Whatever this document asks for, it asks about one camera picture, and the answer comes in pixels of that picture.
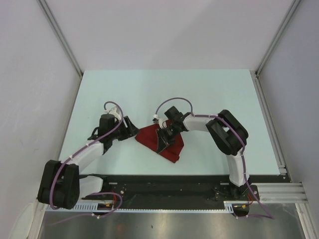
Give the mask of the red cloth napkin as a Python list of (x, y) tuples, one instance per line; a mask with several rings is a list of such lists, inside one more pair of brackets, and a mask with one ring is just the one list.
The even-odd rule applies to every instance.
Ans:
[[(141, 128), (140, 132), (135, 137), (135, 140), (141, 145), (147, 147), (148, 149), (156, 153), (157, 142), (158, 142), (156, 130), (158, 128), (159, 126), (154, 123), (149, 126)], [(184, 147), (184, 142), (180, 133), (180, 135), (177, 136), (176, 138), (175, 144), (167, 147), (158, 155), (160, 155), (161, 157), (167, 159), (168, 161), (172, 163), (176, 163), (180, 158), (180, 153), (183, 147)]]

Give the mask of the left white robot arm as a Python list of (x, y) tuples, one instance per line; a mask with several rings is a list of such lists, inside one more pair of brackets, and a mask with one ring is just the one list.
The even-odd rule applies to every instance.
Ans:
[(128, 116), (111, 113), (100, 117), (86, 144), (63, 162), (49, 160), (44, 167), (37, 200), (57, 210), (72, 209), (79, 198), (94, 194), (99, 199), (109, 196), (110, 186), (95, 176), (80, 178), (80, 173), (94, 160), (104, 155), (114, 140), (123, 141), (139, 133)]

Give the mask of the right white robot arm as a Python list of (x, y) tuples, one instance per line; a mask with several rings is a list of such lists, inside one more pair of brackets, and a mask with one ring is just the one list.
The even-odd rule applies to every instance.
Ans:
[(165, 112), (169, 120), (166, 123), (154, 115), (153, 122), (159, 125), (156, 130), (158, 142), (156, 153), (159, 154), (175, 144), (177, 136), (186, 131), (210, 133), (217, 148), (226, 155), (229, 167), (230, 195), (241, 200), (248, 194), (245, 185), (249, 179), (242, 155), (247, 145), (248, 132), (228, 110), (215, 115), (195, 115), (192, 112), (183, 114), (176, 107)]

